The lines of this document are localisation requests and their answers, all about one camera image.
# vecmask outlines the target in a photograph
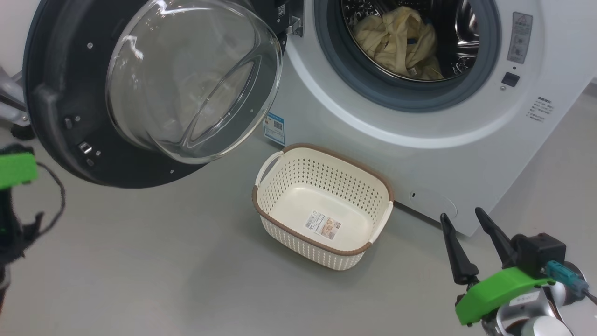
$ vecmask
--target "front-loading washing machine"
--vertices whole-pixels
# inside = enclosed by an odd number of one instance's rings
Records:
[[[441,78],[396,74],[355,38],[402,5],[434,27]],[[42,0],[24,96],[47,151],[93,183],[169,183],[263,122],[281,145],[377,169],[397,202],[471,235],[473,209],[496,205],[593,77],[595,12],[591,0]]]
[[[432,18],[443,80],[388,74],[355,44],[351,24],[383,1],[306,0],[264,133],[366,163],[397,202],[470,236],[593,77],[597,2],[401,2]]]

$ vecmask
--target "gray floor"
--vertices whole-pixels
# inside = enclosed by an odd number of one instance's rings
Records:
[[[509,235],[548,232],[597,287],[597,99],[584,94],[492,212]],[[0,129],[0,145],[11,142]],[[253,137],[167,186],[116,190],[79,181],[36,142],[67,188],[56,229],[13,267],[0,334],[482,335],[461,327],[441,231],[395,210],[352,270],[320,267],[271,239],[251,187],[274,147]],[[17,212],[57,209],[43,176],[14,190]],[[481,231],[463,240],[481,277],[500,262]],[[597,309],[564,311],[577,335]]]

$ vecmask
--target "towel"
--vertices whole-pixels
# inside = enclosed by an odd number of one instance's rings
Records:
[[[383,17],[368,16],[353,33],[369,57],[395,74],[420,80],[444,78],[435,57],[435,29],[410,7],[399,7]]]

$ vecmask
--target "green bracket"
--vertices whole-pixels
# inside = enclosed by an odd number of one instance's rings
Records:
[[[30,153],[0,155],[0,190],[37,179],[35,157]]]
[[[462,325],[479,322],[493,310],[548,281],[552,279],[533,279],[518,267],[502,270],[473,286],[458,302],[458,320]]]

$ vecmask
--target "stainless steel drum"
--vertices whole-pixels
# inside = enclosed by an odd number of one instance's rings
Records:
[[[353,28],[367,16],[382,16],[400,6],[419,11],[425,21],[431,22],[438,37],[436,56],[444,76],[444,79],[439,81],[461,76],[475,64],[479,50],[479,32],[469,0],[341,0],[340,4],[344,21],[353,39]],[[423,81],[394,74],[377,64],[365,51],[363,53],[392,77]]]

